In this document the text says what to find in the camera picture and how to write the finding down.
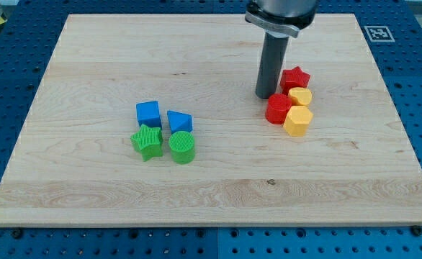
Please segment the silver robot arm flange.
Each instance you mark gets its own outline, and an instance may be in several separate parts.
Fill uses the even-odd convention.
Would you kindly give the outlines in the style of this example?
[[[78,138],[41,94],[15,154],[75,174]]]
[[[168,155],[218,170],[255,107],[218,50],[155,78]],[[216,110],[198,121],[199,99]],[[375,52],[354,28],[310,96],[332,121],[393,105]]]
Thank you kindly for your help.
[[[318,0],[252,0],[245,20],[275,38],[298,37],[314,20]]]

